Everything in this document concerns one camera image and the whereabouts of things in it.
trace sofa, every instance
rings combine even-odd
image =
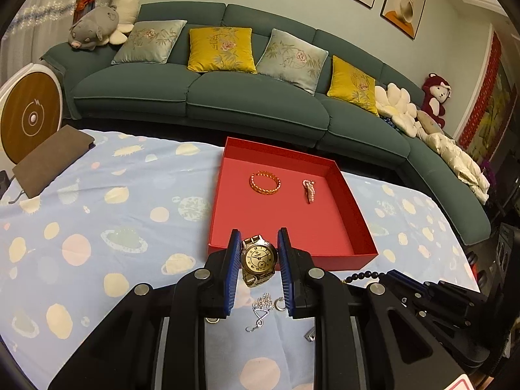
[[[111,65],[118,47],[94,51],[67,43],[43,56],[61,77],[73,119],[132,119],[186,124],[261,136],[390,168],[403,182],[436,201],[463,245],[487,239],[490,223],[471,190],[419,138],[410,139],[373,114],[327,97],[332,56],[349,62],[385,86],[406,88],[421,106],[423,91],[392,67],[328,32],[238,5],[173,1],[141,6],[137,21],[184,19],[188,23],[166,64]],[[286,31],[329,52],[316,94],[263,75],[233,71],[189,71],[189,30],[207,26],[252,28],[258,62],[273,28]]]

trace yellow pillow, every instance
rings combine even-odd
[[[327,96],[357,105],[379,117],[375,108],[375,79],[336,56],[332,57],[332,83]]]
[[[211,27],[190,30],[188,69],[196,72],[227,70],[256,74],[251,50],[251,28]]]

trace red monkey plush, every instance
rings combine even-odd
[[[435,73],[430,73],[422,89],[425,96],[421,110],[428,113],[443,128],[445,122],[441,116],[446,114],[443,104],[451,96],[450,84]]]

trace light blue bedsheet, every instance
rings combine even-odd
[[[223,149],[86,131],[96,147],[32,200],[16,181],[0,201],[0,335],[44,390],[103,317],[137,283],[175,283],[204,265]],[[344,173],[379,256],[419,281],[478,290],[448,221],[427,196]],[[337,272],[345,278],[349,272]],[[368,280],[355,284],[367,285]],[[279,272],[248,289],[239,278],[231,316],[206,326],[210,390],[311,390],[311,319],[273,311],[254,325],[253,298],[282,296]]]

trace watch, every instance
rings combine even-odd
[[[275,247],[262,236],[253,236],[242,241],[240,262],[242,277],[249,288],[265,283],[275,274],[278,254]]]

